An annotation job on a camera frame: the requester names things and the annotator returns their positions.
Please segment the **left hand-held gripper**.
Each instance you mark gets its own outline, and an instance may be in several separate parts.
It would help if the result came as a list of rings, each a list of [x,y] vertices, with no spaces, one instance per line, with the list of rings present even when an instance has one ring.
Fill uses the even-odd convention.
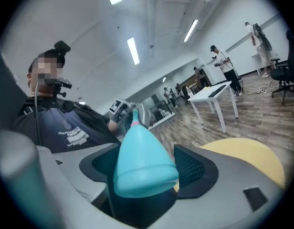
[[[128,102],[122,99],[116,99],[115,102],[110,106],[109,113],[115,115],[120,113],[121,115],[121,132],[126,135],[128,130],[131,128],[133,121],[133,111],[132,109],[136,106],[138,110],[139,123],[146,129],[150,127],[150,122],[152,114],[148,108],[146,108],[142,103],[135,104],[134,102]]]

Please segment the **white square table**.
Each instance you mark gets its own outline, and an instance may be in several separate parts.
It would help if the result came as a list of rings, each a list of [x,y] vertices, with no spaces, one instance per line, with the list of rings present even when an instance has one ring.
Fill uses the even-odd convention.
[[[230,99],[231,99],[231,104],[233,107],[233,111],[234,111],[234,116],[236,119],[238,119],[239,115],[238,115],[238,109],[236,106],[236,101],[235,101],[235,97],[233,95],[232,92],[232,88],[231,88],[231,81],[225,82],[225,83],[221,83],[221,84],[217,84],[211,87],[206,87],[203,88],[201,91],[199,91],[197,94],[193,95],[192,97],[189,98],[189,102],[191,103],[194,112],[198,118],[198,122],[200,125],[203,124],[203,120],[199,114],[199,111],[196,107],[197,103],[204,103],[206,102],[209,105],[210,111],[211,113],[214,115],[215,111],[217,112],[219,121],[220,121],[220,125],[221,125],[221,131],[225,134],[227,132],[226,130],[226,125],[224,122],[224,118],[223,118],[223,114],[218,102],[219,97],[222,95],[222,93],[228,90],[229,94],[230,94]]]

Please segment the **yellow round table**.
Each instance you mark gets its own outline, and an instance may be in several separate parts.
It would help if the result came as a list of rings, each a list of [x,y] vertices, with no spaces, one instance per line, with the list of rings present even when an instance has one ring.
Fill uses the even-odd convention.
[[[268,200],[284,192],[283,166],[276,154],[264,144],[246,138],[226,138],[201,147],[174,145],[175,165],[179,172],[174,186],[178,199],[205,202],[236,200],[257,188]]]

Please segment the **black office chair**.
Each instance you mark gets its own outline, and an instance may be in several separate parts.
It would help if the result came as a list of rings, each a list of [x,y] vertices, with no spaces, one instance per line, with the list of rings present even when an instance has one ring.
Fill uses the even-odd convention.
[[[283,92],[282,105],[285,104],[287,92],[294,94],[294,35],[291,30],[286,32],[286,38],[289,47],[287,60],[279,62],[280,58],[272,59],[275,68],[270,72],[271,78],[279,82],[278,89],[272,92],[271,97],[273,98],[275,93]]]

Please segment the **person's dark t-shirt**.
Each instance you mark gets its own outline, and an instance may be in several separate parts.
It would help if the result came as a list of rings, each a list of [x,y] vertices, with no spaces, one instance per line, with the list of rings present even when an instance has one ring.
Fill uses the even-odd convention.
[[[108,143],[119,144],[109,129],[109,122],[108,117],[87,105],[39,96],[27,98],[12,129],[55,154]],[[40,142],[37,142],[37,130]]]

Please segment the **white narrow table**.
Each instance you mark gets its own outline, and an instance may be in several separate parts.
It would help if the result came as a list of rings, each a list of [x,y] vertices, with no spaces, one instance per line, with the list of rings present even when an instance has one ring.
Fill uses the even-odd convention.
[[[253,55],[252,60],[254,61],[255,71],[260,76],[261,75],[261,69],[263,69],[263,63],[262,63],[260,55],[258,53]]]

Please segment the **person's left hand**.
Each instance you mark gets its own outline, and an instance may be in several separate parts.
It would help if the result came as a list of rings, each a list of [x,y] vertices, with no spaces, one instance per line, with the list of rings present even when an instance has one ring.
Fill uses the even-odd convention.
[[[120,126],[126,117],[127,117],[127,114],[121,112],[121,113],[115,113],[114,115],[110,117],[110,119],[113,122],[115,122],[117,126]]]

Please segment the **black keyboard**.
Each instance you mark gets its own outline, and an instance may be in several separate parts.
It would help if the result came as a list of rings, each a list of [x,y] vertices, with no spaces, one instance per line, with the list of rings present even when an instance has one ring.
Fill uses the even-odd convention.
[[[224,89],[226,87],[226,85],[222,85],[220,86],[218,89],[216,89],[215,91],[213,91],[208,98],[212,98],[214,96],[216,96],[222,89]]]

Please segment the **teal bottle with pink cap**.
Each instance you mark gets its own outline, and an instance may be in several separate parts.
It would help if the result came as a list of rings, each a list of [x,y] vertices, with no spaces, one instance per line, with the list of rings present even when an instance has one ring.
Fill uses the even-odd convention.
[[[123,198],[145,198],[173,188],[179,179],[174,161],[145,127],[131,124],[119,149],[114,191]]]

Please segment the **person's left forearm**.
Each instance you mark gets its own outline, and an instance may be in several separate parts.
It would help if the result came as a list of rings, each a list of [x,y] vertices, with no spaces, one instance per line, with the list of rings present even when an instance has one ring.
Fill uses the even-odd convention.
[[[108,125],[109,131],[113,134],[114,137],[116,137],[118,140],[120,139],[120,128],[117,125]]]

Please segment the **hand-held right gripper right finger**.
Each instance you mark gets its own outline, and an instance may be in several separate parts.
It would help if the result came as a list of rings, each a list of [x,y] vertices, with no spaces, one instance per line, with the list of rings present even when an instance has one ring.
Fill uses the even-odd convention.
[[[174,158],[177,199],[148,229],[258,229],[283,192],[236,157],[175,145]]]

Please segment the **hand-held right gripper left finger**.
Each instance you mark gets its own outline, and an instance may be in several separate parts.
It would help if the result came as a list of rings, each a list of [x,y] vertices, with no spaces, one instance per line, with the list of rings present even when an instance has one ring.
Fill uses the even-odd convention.
[[[107,180],[113,173],[119,151],[118,144],[104,144],[87,149],[54,154],[61,161],[63,174],[90,203],[107,200]]]

